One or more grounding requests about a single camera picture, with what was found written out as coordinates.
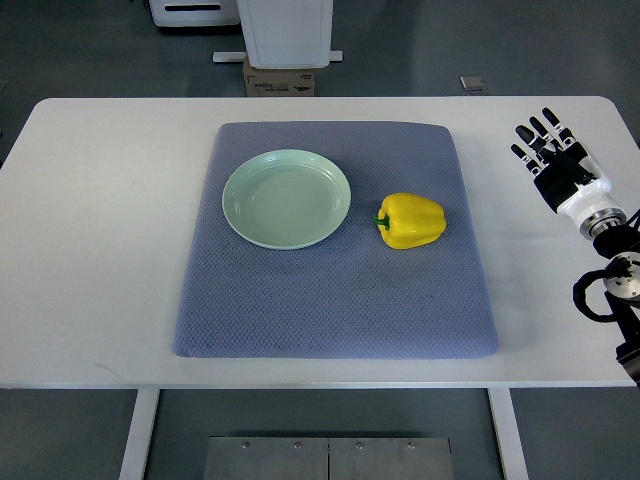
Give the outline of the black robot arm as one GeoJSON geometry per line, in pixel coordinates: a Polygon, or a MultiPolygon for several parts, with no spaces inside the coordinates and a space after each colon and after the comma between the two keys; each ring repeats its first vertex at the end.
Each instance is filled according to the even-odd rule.
{"type": "Polygon", "coordinates": [[[596,252],[608,260],[600,269],[585,273],[573,286],[573,302],[588,319],[615,323],[624,339],[616,348],[616,360],[627,375],[639,381],[639,215],[627,218],[618,208],[590,215],[581,230],[596,252]],[[587,301],[589,287],[602,282],[610,312],[600,314],[587,301]]]}

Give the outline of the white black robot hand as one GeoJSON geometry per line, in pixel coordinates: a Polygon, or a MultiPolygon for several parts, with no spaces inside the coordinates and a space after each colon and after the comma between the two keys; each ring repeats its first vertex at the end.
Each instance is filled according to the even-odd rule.
{"type": "Polygon", "coordinates": [[[533,175],[545,203],[588,240],[625,224],[627,216],[611,197],[611,181],[600,164],[551,109],[541,114],[515,128],[520,142],[511,151],[533,175]]]}

